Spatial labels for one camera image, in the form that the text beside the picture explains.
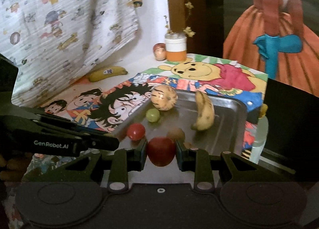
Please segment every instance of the blue bow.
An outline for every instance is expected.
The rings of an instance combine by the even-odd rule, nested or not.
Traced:
[[[271,79],[276,78],[278,69],[278,52],[299,53],[302,51],[302,42],[297,35],[289,34],[284,37],[264,34],[255,39],[253,44],[258,46],[258,52],[265,61],[265,73]]]

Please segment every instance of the white patterned fabric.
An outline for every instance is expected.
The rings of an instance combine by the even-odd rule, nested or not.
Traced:
[[[34,107],[133,40],[133,0],[1,0],[0,53],[19,67],[12,102]]]

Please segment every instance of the white jar lid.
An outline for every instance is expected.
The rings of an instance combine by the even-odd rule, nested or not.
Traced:
[[[166,44],[186,43],[187,37],[184,33],[167,33],[165,34]]]

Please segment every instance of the green grape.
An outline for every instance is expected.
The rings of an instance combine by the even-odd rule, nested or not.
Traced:
[[[156,108],[149,109],[146,112],[146,119],[151,123],[157,122],[159,118],[160,118],[160,113]]]

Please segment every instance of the round pad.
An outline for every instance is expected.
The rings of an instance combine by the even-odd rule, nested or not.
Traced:
[[[28,182],[18,188],[15,201],[30,223],[61,228],[88,217],[102,199],[95,182]]]
[[[221,203],[238,219],[253,225],[291,222],[306,206],[306,195],[295,182],[228,182]]]

